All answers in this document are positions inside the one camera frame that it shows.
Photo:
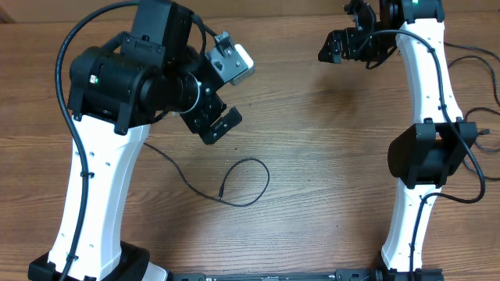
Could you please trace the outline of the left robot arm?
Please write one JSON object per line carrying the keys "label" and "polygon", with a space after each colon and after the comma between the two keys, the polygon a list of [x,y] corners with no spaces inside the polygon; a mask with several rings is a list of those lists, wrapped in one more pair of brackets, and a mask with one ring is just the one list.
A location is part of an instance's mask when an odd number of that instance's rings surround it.
{"label": "left robot arm", "polygon": [[73,138],[59,234],[30,263],[31,280],[168,280],[148,250],[121,240],[131,176],[151,126],[181,116],[205,144],[242,120],[217,91],[255,64],[228,33],[214,34],[172,1],[139,1],[130,31],[92,46],[70,66],[70,92],[56,96]]}

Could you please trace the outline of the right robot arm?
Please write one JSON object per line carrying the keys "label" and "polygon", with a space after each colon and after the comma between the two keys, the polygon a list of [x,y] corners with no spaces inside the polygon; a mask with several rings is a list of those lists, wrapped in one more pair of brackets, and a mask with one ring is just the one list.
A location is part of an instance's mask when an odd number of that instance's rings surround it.
{"label": "right robot arm", "polygon": [[423,242],[442,188],[472,155],[477,125],[465,120],[454,97],[445,59],[445,12],[440,1],[382,1],[375,13],[364,1],[344,10],[353,27],[333,30],[321,62],[381,65],[400,51],[411,98],[412,124],[395,138],[387,163],[396,179],[391,226],[375,269],[338,269],[336,280],[442,280],[440,269],[424,269]]}

